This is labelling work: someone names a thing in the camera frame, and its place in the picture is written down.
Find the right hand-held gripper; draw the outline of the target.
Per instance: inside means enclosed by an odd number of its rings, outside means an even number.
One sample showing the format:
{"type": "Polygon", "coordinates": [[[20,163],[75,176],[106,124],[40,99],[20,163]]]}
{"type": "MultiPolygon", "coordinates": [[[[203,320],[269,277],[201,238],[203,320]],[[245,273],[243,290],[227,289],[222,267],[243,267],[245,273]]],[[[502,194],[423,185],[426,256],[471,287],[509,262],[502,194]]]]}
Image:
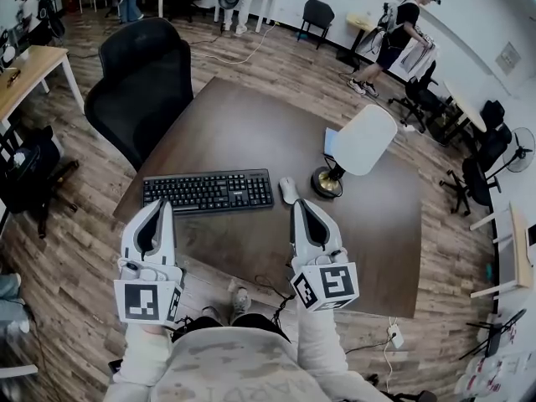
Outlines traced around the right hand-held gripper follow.
{"type": "Polygon", "coordinates": [[[293,204],[291,242],[296,257],[291,287],[308,312],[340,309],[359,297],[356,265],[342,249],[338,225],[322,208],[306,199],[293,204]]]}

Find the person's black trousers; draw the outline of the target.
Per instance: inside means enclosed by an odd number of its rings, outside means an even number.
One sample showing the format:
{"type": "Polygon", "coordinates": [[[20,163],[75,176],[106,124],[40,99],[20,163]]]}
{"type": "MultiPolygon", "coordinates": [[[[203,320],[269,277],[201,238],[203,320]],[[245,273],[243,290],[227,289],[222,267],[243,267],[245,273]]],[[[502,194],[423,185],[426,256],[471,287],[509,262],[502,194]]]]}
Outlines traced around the person's black trousers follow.
{"type": "MultiPolygon", "coordinates": [[[[175,343],[177,340],[182,338],[184,335],[194,332],[197,330],[211,328],[211,327],[222,327],[223,324],[218,320],[208,316],[201,316],[196,319],[185,318],[184,325],[173,332],[171,336],[171,341],[175,343]]],[[[230,327],[246,327],[260,329],[267,332],[272,332],[283,337],[287,342],[291,340],[285,335],[285,333],[271,320],[259,313],[246,313],[235,319],[230,327]]]]}

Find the light wooden desk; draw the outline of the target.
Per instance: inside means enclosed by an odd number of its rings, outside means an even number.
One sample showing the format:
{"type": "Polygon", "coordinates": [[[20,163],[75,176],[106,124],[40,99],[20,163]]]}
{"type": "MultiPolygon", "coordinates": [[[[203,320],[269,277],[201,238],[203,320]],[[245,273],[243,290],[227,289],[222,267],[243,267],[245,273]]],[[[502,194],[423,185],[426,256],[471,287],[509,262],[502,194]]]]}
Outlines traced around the light wooden desk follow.
{"type": "Polygon", "coordinates": [[[8,71],[0,75],[0,124],[7,126],[8,118],[37,85],[42,85],[48,93],[45,78],[59,66],[80,111],[85,114],[85,102],[71,69],[68,50],[32,45],[13,61],[8,71]]]}

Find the round white table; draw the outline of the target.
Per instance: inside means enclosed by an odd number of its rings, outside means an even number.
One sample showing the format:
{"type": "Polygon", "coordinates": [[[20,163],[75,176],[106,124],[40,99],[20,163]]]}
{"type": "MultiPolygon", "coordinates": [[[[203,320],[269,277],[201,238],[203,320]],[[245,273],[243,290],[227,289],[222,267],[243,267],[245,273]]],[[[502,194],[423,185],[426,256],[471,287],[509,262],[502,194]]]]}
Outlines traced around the round white table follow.
{"type": "Polygon", "coordinates": [[[439,143],[444,147],[447,146],[469,124],[472,124],[479,132],[485,133],[487,131],[486,123],[472,103],[446,80],[443,81],[443,85],[458,111],[443,126],[439,143]]]}

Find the black plain chair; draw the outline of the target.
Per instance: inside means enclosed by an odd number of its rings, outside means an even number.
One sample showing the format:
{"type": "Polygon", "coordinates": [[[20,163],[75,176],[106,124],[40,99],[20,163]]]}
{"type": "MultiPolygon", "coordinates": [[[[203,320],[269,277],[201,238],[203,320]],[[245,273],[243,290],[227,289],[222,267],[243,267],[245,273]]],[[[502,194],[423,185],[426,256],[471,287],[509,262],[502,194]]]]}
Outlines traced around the black plain chair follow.
{"type": "Polygon", "coordinates": [[[302,24],[297,35],[297,41],[303,34],[308,34],[310,27],[320,28],[322,33],[317,41],[317,49],[325,42],[327,33],[332,26],[332,21],[336,15],[332,8],[319,0],[306,1],[303,9],[302,24]]]}

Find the black keyboard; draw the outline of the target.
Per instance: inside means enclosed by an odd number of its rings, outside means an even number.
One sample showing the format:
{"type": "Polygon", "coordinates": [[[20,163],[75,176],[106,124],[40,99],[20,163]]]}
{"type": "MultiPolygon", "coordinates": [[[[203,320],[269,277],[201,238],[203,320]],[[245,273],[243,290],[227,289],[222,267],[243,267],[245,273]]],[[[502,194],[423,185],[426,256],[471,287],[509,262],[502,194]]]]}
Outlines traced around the black keyboard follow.
{"type": "Polygon", "coordinates": [[[176,215],[251,211],[274,205],[266,169],[145,177],[142,205],[160,199],[168,201],[176,215]]]}

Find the grey computer mouse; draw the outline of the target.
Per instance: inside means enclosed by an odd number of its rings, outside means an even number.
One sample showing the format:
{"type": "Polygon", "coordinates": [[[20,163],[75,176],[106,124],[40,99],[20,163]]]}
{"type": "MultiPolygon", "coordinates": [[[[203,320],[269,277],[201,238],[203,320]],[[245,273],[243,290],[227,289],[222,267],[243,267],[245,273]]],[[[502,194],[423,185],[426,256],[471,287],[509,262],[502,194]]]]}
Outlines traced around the grey computer mouse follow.
{"type": "Polygon", "coordinates": [[[299,199],[296,183],[293,178],[281,178],[279,181],[279,188],[281,191],[282,200],[286,204],[293,205],[299,199]]]}

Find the person's right shoe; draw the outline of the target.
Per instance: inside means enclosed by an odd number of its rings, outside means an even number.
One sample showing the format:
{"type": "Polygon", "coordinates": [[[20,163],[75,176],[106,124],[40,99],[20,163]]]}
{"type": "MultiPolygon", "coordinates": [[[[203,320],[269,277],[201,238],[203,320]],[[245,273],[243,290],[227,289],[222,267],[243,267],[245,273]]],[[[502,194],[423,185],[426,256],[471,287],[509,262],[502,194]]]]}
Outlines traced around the person's right shoe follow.
{"type": "Polygon", "coordinates": [[[233,289],[231,301],[233,308],[232,313],[234,318],[242,316],[250,310],[250,295],[247,289],[243,286],[237,286],[233,289]]]}

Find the white cloth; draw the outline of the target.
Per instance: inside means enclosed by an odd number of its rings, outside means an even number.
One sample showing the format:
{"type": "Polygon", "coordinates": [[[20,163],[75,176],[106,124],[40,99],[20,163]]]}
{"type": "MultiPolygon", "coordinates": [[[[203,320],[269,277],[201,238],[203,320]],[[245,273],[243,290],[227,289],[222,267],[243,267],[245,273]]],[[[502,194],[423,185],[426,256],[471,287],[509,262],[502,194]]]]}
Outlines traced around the white cloth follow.
{"type": "Polygon", "coordinates": [[[421,80],[426,71],[435,63],[440,47],[435,40],[426,35],[428,46],[411,42],[398,58],[394,73],[403,80],[421,80]]]}

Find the white desk wooden top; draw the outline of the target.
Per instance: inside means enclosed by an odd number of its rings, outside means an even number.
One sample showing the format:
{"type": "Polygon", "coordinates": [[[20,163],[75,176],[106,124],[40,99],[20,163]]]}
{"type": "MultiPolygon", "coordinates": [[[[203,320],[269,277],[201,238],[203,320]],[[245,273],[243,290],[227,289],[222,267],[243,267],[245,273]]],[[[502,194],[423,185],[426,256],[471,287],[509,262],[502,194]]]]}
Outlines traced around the white desk wooden top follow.
{"type": "Polygon", "coordinates": [[[485,296],[493,296],[494,300],[506,296],[508,293],[519,289],[534,289],[534,266],[532,265],[528,254],[528,221],[524,214],[516,208],[512,202],[508,207],[501,211],[495,211],[483,219],[469,226],[470,231],[480,229],[485,224],[496,220],[500,214],[507,213],[512,222],[512,231],[504,237],[496,237],[492,242],[496,246],[504,243],[505,247],[513,248],[513,271],[508,273],[511,278],[496,286],[481,291],[473,292],[471,299],[477,299],[485,296]]]}

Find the black folding chair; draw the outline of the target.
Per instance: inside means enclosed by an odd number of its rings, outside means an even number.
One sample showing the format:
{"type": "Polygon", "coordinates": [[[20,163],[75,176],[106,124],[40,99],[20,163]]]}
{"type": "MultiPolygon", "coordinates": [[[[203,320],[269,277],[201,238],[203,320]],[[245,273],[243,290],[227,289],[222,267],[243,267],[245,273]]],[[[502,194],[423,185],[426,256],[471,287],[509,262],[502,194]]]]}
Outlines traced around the black folding chair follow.
{"type": "Polygon", "coordinates": [[[463,360],[464,358],[467,358],[469,356],[475,356],[478,353],[480,353],[482,350],[485,351],[484,356],[486,358],[489,358],[493,355],[495,355],[499,349],[501,338],[503,334],[511,331],[514,329],[514,326],[517,324],[517,322],[526,314],[527,310],[521,309],[516,314],[514,314],[510,319],[508,319],[505,323],[502,322],[496,322],[496,323],[490,323],[490,322],[479,322],[479,323],[471,323],[468,322],[467,326],[469,327],[475,327],[479,330],[483,329],[487,331],[487,337],[480,342],[476,347],[469,350],[468,352],[464,353],[462,356],[459,357],[459,360],[463,360]]]}

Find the white wall panel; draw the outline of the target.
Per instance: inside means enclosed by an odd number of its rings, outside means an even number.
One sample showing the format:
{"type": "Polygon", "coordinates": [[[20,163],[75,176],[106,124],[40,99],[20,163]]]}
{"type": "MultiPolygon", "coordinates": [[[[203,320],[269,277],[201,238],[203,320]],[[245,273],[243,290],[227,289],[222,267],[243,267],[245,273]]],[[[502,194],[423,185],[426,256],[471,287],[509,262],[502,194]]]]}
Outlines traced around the white wall panel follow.
{"type": "Polygon", "coordinates": [[[510,42],[507,42],[495,61],[499,69],[508,76],[521,61],[521,55],[510,42]]]}

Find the person's beige sweatshirt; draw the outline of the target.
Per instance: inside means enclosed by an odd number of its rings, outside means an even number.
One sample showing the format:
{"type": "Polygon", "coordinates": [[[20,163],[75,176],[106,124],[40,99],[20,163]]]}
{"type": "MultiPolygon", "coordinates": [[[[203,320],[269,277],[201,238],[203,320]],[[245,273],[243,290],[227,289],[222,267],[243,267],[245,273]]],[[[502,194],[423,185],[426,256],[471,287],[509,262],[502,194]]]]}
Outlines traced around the person's beige sweatshirt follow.
{"type": "Polygon", "coordinates": [[[172,343],[167,370],[154,386],[112,380],[103,402],[389,402],[349,369],[310,375],[297,362],[297,348],[254,328],[194,331],[172,343]]]}

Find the black standing fan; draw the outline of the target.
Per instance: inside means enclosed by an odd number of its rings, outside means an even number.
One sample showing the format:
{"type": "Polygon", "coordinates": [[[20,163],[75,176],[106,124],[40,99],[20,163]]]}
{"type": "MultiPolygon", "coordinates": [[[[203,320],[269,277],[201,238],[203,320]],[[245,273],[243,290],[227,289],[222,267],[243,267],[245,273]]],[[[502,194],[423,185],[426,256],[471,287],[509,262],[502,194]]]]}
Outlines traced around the black standing fan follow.
{"type": "Polygon", "coordinates": [[[506,169],[511,173],[520,173],[527,169],[536,155],[536,138],[526,127],[512,131],[512,141],[502,155],[506,169]]]}

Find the black high-back office chair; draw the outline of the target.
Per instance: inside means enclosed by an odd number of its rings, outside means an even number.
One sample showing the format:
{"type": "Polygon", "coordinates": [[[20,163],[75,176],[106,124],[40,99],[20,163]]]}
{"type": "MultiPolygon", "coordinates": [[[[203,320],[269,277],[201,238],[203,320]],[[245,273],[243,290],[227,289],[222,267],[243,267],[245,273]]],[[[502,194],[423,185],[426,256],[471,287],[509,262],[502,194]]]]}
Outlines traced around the black high-back office chair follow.
{"type": "Polygon", "coordinates": [[[85,117],[139,170],[193,100],[190,47],[167,20],[145,18],[108,37],[99,58],[85,117]]]}

